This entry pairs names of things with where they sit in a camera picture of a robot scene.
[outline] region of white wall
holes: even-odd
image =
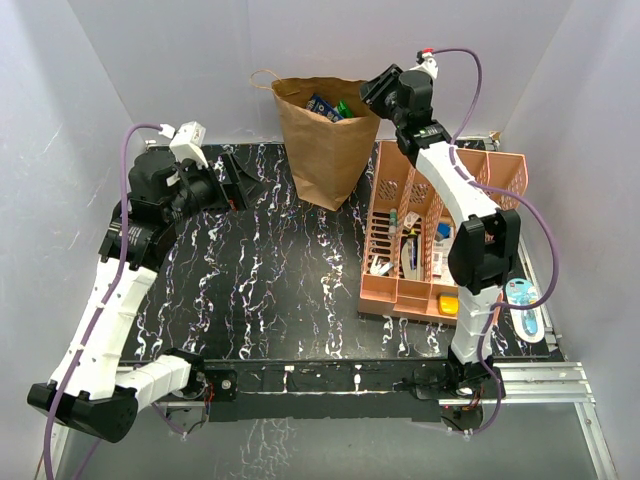
[[[527,195],[560,242],[551,315],[585,365],[623,479],[640,468],[638,44],[637,1],[574,2],[504,132],[505,148],[527,155]],[[528,245],[548,278],[546,242],[531,223]]]
[[[427,46],[473,46],[485,89],[468,133],[500,130],[570,0],[70,0],[135,121],[195,118],[208,142],[281,139],[273,98],[249,75],[370,79]],[[436,118],[455,130],[475,85],[473,62],[441,60]],[[259,77],[270,82],[268,76]],[[393,135],[383,123],[381,135]]]
[[[131,120],[66,1],[0,0],[0,11],[0,477],[23,479],[44,430],[27,392],[86,304]]]

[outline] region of brown paper bag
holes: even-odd
[[[253,75],[260,71],[278,78],[271,83],[271,90],[298,197],[337,210],[364,171],[380,124],[380,119],[360,101],[363,82],[333,77],[280,79],[269,70],[258,70]],[[356,118],[333,123],[306,110],[314,93],[331,105],[344,100]]]

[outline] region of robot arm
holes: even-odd
[[[455,151],[451,152],[455,147],[449,143],[450,135],[432,118],[437,72],[431,52],[420,51],[416,67],[402,71],[391,65],[361,86],[360,97],[379,117],[394,123],[400,151],[431,182],[453,217],[457,233],[449,269],[460,287],[460,309],[449,356],[459,365],[459,378],[464,381],[486,374],[477,368],[478,340],[513,269],[520,217],[515,210],[501,210],[482,190],[470,185],[473,177]],[[490,355],[490,336],[486,335],[482,357]]]
[[[111,300],[102,298],[118,268],[121,205],[116,205],[100,247],[96,281],[78,329],[60,365],[47,383],[34,384],[27,402],[48,412],[76,352],[83,354],[56,411],[59,422],[110,442],[121,440],[137,412],[163,396],[182,390],[202,390],[204,362],[197,355],[170,349],[156,361],[116,375],[124,344],[142,299],[155,281],[177,239],[176,227],[200,212],[244,210],[264,188],[244,172],[233,154],[218,158],[226,173],[218,179],[214,165],[201,150],[205,129],[191,122],[175,133],[170,151],[143,153],[129,172],[129,235],[126,265]],[[96,307],[103,308],[89,340],[82,337]]]

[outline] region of green bottle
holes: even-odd
[[[340,100],[338,105],[336,105],[336,111],[342,115],[344,118],[353,118],[355,115],[349,108],[349,106],[345,103],[344,100]]]
[[[398,231],[398,211],[392,208],[389,211],[389,238],[393,237]]]

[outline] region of plastic bottle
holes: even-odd
[[[393,237],[398,231],[398,211],[392,208],[389,211],[389,238]]]

